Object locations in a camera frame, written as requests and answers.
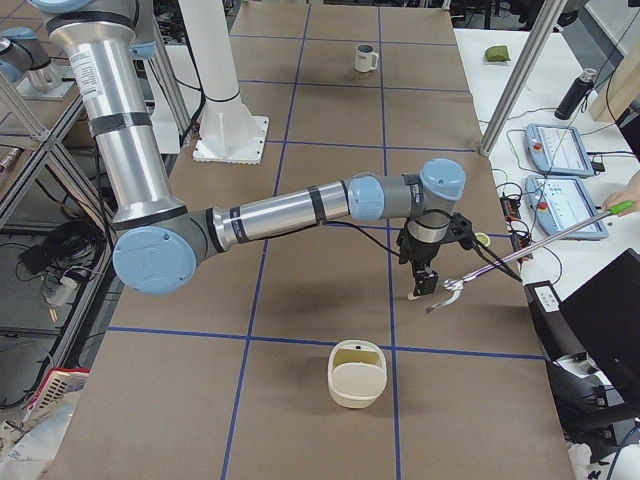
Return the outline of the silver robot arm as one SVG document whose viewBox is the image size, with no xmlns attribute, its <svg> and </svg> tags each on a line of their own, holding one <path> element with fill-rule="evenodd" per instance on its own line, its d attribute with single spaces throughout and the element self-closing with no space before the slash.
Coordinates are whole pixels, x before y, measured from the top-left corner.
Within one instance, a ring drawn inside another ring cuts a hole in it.
<svg viewBox="0 0 640 480">
<path fill-rule="evenodd" d="M 47 32 L 67 54 L 88 126 L 102 155 L 117 211 L 113 265 L 126 286 L 150 295 L 186 285 L 207 259 L 233 246 L 328 223 L 401 218 L 398 257 L 412 268 L 414 296 L 430 294 L 430 264 L 441 245 L 462 241 L 456 203 L 466 174 L 444 158 L 416 174 L 363 173 L 345 180 L 228 208 L 205 205 L 205 191 L 229 192 L 235 164 L 262 158 L 268 119 L 241 99 L 223 6 L 179 5 L 195 71 L 203 81 L 200 137 L 191 160 L 169 176 L 133 61 L 154 54 L 149 1 L 39 1 Z"/>
<path fill-rule="evenodd" d="M 61 100 L 75 85 L 72 69 L 57 65 L 27 27 L 1 32 L 1 72 L 31 100 Z"/>
</svg>

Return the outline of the person's bare hand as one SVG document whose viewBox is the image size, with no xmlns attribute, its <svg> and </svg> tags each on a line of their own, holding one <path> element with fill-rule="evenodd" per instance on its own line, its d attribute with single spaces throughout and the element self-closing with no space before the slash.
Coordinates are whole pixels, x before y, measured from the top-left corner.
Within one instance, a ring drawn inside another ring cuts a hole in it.
<svg viewBox="0 0 640 480">
<path fill-rule="evenodd" d="M 629 180 L 626 187 L 610 194 L 603 202 L 604 209 L 612 209 L 622 202 L 630 202 L 631 206 L 617 213 L 618 216 L 625 216 L 639 211 L 640 200 L 640 171 L 637 171 Z"/>
</svg>

